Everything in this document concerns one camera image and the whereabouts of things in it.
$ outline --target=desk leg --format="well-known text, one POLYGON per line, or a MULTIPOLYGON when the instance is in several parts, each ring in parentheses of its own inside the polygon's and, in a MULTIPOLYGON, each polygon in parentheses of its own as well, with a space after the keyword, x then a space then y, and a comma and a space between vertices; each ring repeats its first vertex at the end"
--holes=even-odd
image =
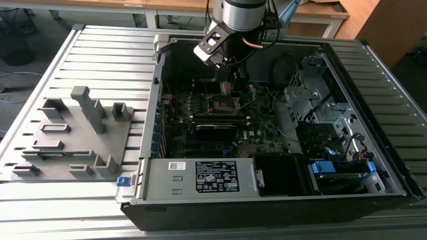
POLYGON ((172 16, 171 16, 171 15, 167 15, 166 18, 167 18, 167 23, 168 23, 168 24, 172 24, 172 23, 174 23, 174 18, 172 18, 172 16))
POLYGON ((159 28, 159 16, 155 9, 146 9, 144 10, 146 17, 147 17, 147 27, 150 29, 159 28))
POLYGON ((326 31, 323 33, 323 38, 327 38, 327 39, 333 39, 335 38, 335 35, 341 29, 341 26, 343 24, 343 19, 342 18, 334 18, 330 25, 327 25, 327 28, 326 28, 326 31))
POLYGON ((50 10, 51 16, 55 20, 60 19, 60 11, 59 10, 50 10))
POLYGON ((8 90, 8 88, 6 86, 3 86, 3 84, 0 84, 0 93, 6 93, 8 90))

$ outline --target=warning label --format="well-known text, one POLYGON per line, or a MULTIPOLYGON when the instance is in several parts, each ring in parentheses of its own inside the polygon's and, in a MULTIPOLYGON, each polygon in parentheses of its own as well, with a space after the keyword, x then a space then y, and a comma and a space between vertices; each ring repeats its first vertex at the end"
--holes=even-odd
POLYGON ((195 181, 199 193, 239 192, 236 161, 196 161, 195 181))

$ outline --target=wire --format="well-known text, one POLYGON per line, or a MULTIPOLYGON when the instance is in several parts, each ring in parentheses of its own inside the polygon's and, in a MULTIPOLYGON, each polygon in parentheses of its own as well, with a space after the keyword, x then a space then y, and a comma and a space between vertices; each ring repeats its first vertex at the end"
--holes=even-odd
MULTIPOLYGON (((258 43, 262 43, 262 41, 263 41, 265 31, 266 31, 266 28, 263 28, 262 31, 261 31, 261 33, 259 33, 258 43)), ((241 65, 242 63, 245 63, 245 62, 250 59, 250 57, 253 57, 253 55, 255 54, 255 52, 257 52, 257 48, 253 49, 253 51, 247 54, 247 56, 246 56, 243 59, 241 59, 239 61, 236 61, 236 62, 234 62, 234 63, 227 63, 227 64, 224 64, 224 67, 226 67, 226 68, 230 68, 230 67, 235 67, 235 66, 241 65)))
POLYGON ((206 1, 206 11, 204 11, 204 31, 206 31, 206 33, 208 33, 208 30, 210 30, 208 24, 207 24, 208 20, 210 20, 208 24, 211 24, 212 20, 211 20, 211 14, 210 14, 210 0, 206 1))
POLYGON ((269 87, 266 87, 266 89, 267 89, 267 92, 269 92, 270 96, 271 96, 273 98, 275 98, 274 95, 273 95, 273 93, 270 92, 269 87))
POLYGON ((6 104, 23 104, 26 102, 27 101, 4 101, 4 100, 0 100, 0 103, 6 103, 6 104))
POLYGON ((358 156, 355 156, 355 158, 353 160, 362 160, 362 157, 365 156, 365 154, 369 152, 369 146, 363 143, 363 141, 361 141, 361 145, 363 146, 363 150, 361 151, 361 153, 358 154, 358 156))
POLYGON ((236 61, 234 63, 226 64, 226 67, 230 68, 230 67, 235 67, 239 64, 242 64, 246 60, 249 60, 250 57, 253 57, 253 55, 255 54, 255 51, 257 51, 257 49, 254 49, 242 60, 239 60, 239 61, 236 61))
POLYGON ((346 156, 347 156, 347 152, 349 152, 350 146, 351 146, 351 144, 353 144, 353 141, 354 141, 355 137, 358 137, 358 136, 362 136, 362 134, 361 134, 359 132, 355 132, 355 133, 351 135, 350 139, 349 139, 349 142, 347 142, 346 148, 345 148, 345 152, 343 152, 343 154, 342 154, 342 159, 343 159, 343 160, 346 160, 346 156))
POLYGON ((206 9, 207 9, 207 18, 208 18, 208 22, 210 22, 210 24, 211 24, 212 19, 211 19, 211 13, 210 13, 210 2, 211 2, 211 0, 207 0, 207 3, 206 3, 206 9))
POLYGON ((277 23, 278 23, 277 35, 275 35, 275 38, 274 38, 273 42, 269 45, 262 45, 262 44, 255 44, 255 43, 250 42, 246 38, 242 39, 245 44, 249 45, 250 47, 255 48, 255 49, 270 49, 277 44, 277 42, 279 40, 279 36, 281 36, 281 19, 279 19, 278 8, 277 8, 277 4, 275 4, 274 0, 271 0, 271 5, 273 5, 273 9, 274 9, 274 16, 275 16, 277 23))
POLYGON ((254 101, 255 101, 255 99, 254 99, 253 101, 250 101, 247 104, 245 104, 245 105, 239 108, 238 112, 239 112, 247 105, 250 105, 254 101))
POLYGON ((323 104, 326 104, 327 100, 330 99, 330 97, 333 97, 333 93, 330 92, 326 97, 321 100, 321 102, 318 103, 318 105, 310 110, 310 112, 307 113, 307 115, 303 118, 303 122, 306 122, 306 120, 309 119, 310 115, 315 113, 315 111, 318 111, 318 109, 323 106, 323 104))
POLYGON ((0 76, 0 79, 7 77, 7 76, 15 75, 15 74, 32 74, 32 75, 38 75, 40 78, 43 77, 43 75, 40 73, 30 72, 30 71, 8 72, 8 71, 4 71, 4 70, 0 70, 0 72, 7 73, 6 75, 0 76))
POLYGON ((293 138, 289 138, 289 136, 282 132, 281 128, 278 127, 278 131, 279 133, 282 134, 283 137, 286 137, 287 140, 293 141, 293 142, 297 142, 297 143, 301 143, 301 141, 297 141, 294 140, 293 138))
POLYGON ((190 22, 191 22, 192 20, 194 20, 194 17, 191 17, 191 18, 190 18, 190 20, 188 20, 187 24, 186 24, 184 26, 182 26, 182 28, 187 27, 187 26, 188 26, 188 24, 190 24, 190 22))

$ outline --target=aluminum extrusion table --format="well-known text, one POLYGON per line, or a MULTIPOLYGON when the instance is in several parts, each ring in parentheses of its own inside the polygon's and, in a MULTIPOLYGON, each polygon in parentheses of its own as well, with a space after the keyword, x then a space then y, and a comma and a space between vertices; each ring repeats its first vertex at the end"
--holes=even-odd
MULTIPOLYGON (((158 33, 202 35, 198 31, 123 27, 76 27, 67 37, 34 93, 0 144, 0 167, 32 142, 44 114, 38 110, 43 98, 70 98, 74 86, 88 86, 91 97, 103 106, 124 102, 135 108, 124 153, 124 171, 139 163, 148 92, 155 62, 154 37, 158 33)), ((291 38, 326 41, 322 38, 291 38)), ((422 188, 427 188, 427 118, 369 45, 357 40, 327 40, 354 79, 401 157, 422 188)), ((0 174, 0 181, 8 175, 0 174)), ((0 184, 2 239, 112 239, 187 237, 257 237, 306 234, 319 239, 426 234, 427 202, 399 210, 386 210, 338 224, 298 225, 283 228, 218 229, 210 231, 143 232, 127 219, 115 201, 114 182, 47 182, 0 184)))

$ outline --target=wooden desk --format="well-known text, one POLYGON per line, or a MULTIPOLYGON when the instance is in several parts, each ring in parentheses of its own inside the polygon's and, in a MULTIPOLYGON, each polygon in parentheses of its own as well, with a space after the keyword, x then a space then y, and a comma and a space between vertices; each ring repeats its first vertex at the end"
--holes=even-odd
MULTIPOLYGON (((0 0, 0 7, 64 11, 144 14, 147 26, 159 28, 159 15, 206 16, 206 0, 0 0)), ((334 38, 349 14, 329 3, 309 2, 297 9, 290 35, 334 38)))
MULTIPOLYGON (((156 23, 150 18, 155 19, 158 15, 204 17, 207 2, 204 0, 147 0, 144 8, 147 23, 156 23)), ((334 38, 349 17, 350 14, 338 12, 330 3, 309 2, 297 9, 289 34, 291 36, 334 38)), ((158 28, 158 23, 148 25, 148 28, 158 28)))
POLYGON ((26 8, 30 8, 34 4, 36 5, 67 5, 79 7, 110 7, 110 8, 142 8, 146 5, 147 0, 0 0, 2 7, 18 7, 19 4, 26 4, 26 8))

